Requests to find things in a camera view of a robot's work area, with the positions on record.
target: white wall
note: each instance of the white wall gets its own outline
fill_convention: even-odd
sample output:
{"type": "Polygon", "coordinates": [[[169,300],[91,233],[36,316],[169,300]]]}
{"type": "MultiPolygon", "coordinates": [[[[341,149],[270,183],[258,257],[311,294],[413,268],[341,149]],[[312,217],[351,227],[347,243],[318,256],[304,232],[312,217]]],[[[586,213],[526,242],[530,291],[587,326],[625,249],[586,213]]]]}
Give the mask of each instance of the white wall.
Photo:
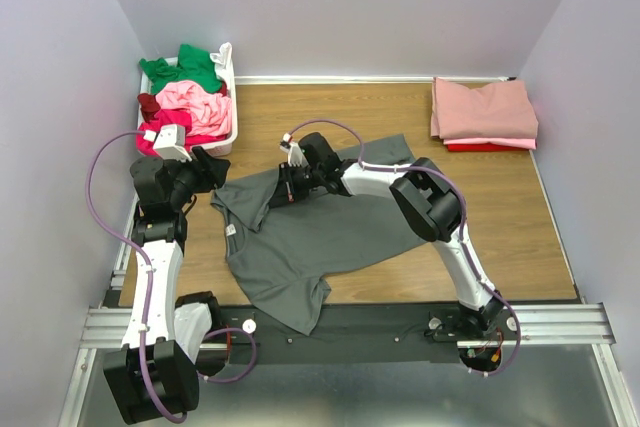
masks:
{"type": "Polygon", "coordinates": [[[563,0],[521,77],[540,120],[536,153],[581,292],[604,301],[640,407],[640,8],[563,0]]]}
{"type": "Polygon", "coordinates": [[[240,75],[516,75],[560,0],[120,0],[148,55],[235,44],[240,75]]]}
{"type": "MultiPolygon", "coordinates": [[[[83,183],[105,139],[135,122],[141,47],[117,0],[0,0],[0,424],[57,425],[90,304],[116,242],[83,183]]],[[[124,225],[132,141],[100,165],[95,199],[124,225]]]]}

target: folded clothes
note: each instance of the folded clothes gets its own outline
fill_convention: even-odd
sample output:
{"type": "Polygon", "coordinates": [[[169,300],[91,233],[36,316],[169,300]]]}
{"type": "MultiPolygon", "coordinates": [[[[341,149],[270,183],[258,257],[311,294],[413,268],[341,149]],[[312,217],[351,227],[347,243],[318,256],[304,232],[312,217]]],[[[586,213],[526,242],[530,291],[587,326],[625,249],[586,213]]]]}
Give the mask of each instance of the folded clothes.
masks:
{"type": "Polygon", "coordinates": [[[480,145],[491,144],[504,147],[514,147],[516,149],[536,150],[536,139],[504,139],[500,137],[473,137],[470,139],[445,139],[444,145],[480,145]]]}
{"type": "Polygon", "coordinates": [[[227,135],[231,132],[231,99],[208,94],[192,80],[169,82],[156,95],[162,109],[176,109],[191,115],[193,135],[227,135]]]}
{"type": "Polygon", "coordinates": [[[537,133],[538,121],[521,80],[470,89],[435,79],[432,137],[535,139],[537,133]]]}
{"type": "Polygon", "coordinates": [[[215,64],[209,52],[189,44],[180,46],[177,65],[169,65],[164,59],[141,59],[140,67],[151,81],[153,95],[164,89],[169,82],[181,80],[193,80],[210,94],[218,92],[223,85],[216,75],[215,64]]]}
{"type": "Polygon", "coordinates": [[[449,152],[504,152],[510,150],[527,150],[522,147],[497,144],[447,144],[449,152]]]}
{"type": "Polygon", "coordinates": [[[160,110],[160,104],[156,101],[156,96],[151,94],[138,95],[140,103],[140,113],[145,122],[151,122],[160,110]]]}
{"type": "MultiPolygon", "coordinates": [[[[211,136],[211,135],[191,135],[191,115],[188,112],[181,110],[159,110],[155,114],[155,118],[150,122],[143,122],[138,127],[138,130],[151,130],[153,132],[160,132],[160,128],[163,125],[178,124],[185,128],[187,133],[184,141],[184,147],[187,151],[191,151],[191,147],[194,145],[208,144],[209,142],[216,142],[223,140],[225,136],[211,136]]],[[[136,146],[138,150],[145,155],[158,155],[153,150],[153,142],[145,140],[142,135],[136,136],[136,146]]]]}

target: baseboard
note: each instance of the baseboard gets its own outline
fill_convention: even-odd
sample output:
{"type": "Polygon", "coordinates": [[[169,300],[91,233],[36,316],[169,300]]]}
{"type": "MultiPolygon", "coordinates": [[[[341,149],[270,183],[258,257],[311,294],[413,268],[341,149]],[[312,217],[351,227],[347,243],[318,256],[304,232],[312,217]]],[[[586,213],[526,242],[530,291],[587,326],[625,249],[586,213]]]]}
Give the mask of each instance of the baseboard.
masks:
{"type": "Polygon", "coordinates": [[[395,76],[395,75],[238,75],[236,84],[382,84],[382,83],[425,83],[433,82],[435,77],[452,82],[501,82],[504,77],[457,77],[457,76],[395,76]]]}
{"type": "Polygon", "coordinates": [[[556,232],[556,238],[558,239],[558,243],[560,244],[560,250],[562,251],[562,257],[564,257],[564,263],[569,270],[569,277],[571,277],[571,282],[573,283],[576,290],[578,286],[576,285],[575,276],[573,275],[573,270],[571,269],[571,263],[569,262],[569,257],[567,257],[567,251],[564,249],[564,242],[562,242],[562,235],[560,234],[560,230],[558,229],[558,224],[556,222],[556,216],[553,213],[553,209],[551,208],[551,202],[549,202],[549,196],[547,195],[547,188],[544,185],[544,180],[542,180],[542,175],[540,175],[540,169],[538,169],[538,162],[536,161],[536,156],[533,154],[533,150],[529,151],[529,155],[531,156],[531,162],[533,162],[533,168],[536,170],[536,176],[538,177],[538,182],[540,183],[540,188],[542,189],[542,195],[544,196],[544,201],[547,204],[547,209],[549,209],[549,216],[551,217],[551,223],[553,224],[553,230],[556,232]]]}

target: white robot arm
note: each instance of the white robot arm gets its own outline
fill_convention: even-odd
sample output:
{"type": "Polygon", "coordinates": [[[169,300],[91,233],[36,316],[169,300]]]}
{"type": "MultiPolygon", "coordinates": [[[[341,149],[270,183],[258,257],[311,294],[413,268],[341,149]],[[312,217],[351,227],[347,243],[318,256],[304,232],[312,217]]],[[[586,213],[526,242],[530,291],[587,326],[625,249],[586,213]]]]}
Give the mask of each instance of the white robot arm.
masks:
{"type": "Polygon", "coordinates": [[[422,158],[387,171],[380,171],[381,166],[371,170],[354,159],[340,159],[317,132],[299,143],[286,134],[280,145],[288,162],[280,164],[271,207],[302,200],[320,186],[337,195],[395,200],[412,230],[432,242],[440,254],[453,280],[462,316],[467,319],[467,330],[480,335],[492,328],[503,305],[491,293],[495,286],[480,265],[466,225],[464,240],[460,238],[461,200],[432,161],[422,158]]]}
{"type": "MultiPolygon", "coordinates": [[[[131,320],[122,348],[106,354],[103,365],[127,424],[161,413],[171,418],[194,410],[199,400],[198,350],[208,332],[225,327],[211,292],[175,300],[187,239],[183,208],[194,194],[222,186],[230,166],[228,160],[215,159],[201,147],[192,149],[192,158],[183,147],[184,134],[184,127],[178,125],[163,126],[157,135],[147,132],[145,137],[154,140],[154,150],[161,157],[142,157],[130,168],[139,197],[131,240],[142,247],[150,265],[136,253],[138,276],[131,320]],[[155,402],[151,391],[155,391],[155,402]]],[[[216,368],[223,366],[220,362],[216,368]]]]}

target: wooden table surface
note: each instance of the wooden table surface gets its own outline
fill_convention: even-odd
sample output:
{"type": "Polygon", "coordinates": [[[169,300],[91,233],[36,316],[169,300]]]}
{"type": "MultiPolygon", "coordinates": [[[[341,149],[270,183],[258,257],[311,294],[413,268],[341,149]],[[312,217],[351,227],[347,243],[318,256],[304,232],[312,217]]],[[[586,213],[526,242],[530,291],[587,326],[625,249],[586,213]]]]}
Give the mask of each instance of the wooden table surface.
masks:
{"type": "MultiPolygon", "coordinates": [[[[365,141],[403,133],[416,157],[430,157],[466,196],[471,239],[484,270],[507,299],[573,299],[576,293],[528,152],[449,153],[429,137],[431,84],[239,86],[240,132],[228,156],[229,179],[275,168],[282,135],[325,117],[354,128],[365,141]]],[[[336,150],[354,145],[346,131],[317,124],[336,150]]],[[[223,219],[198,196],[189,213],[177,295],[211,290],[223,305],[248,304],[225,262],[223,219]]],[[[131,306],[131,256],[120,305],[131,306]]],[[[330,303],[455,300],[451,278],[426,244],[357,272],[327,276],[330,303]]]]}

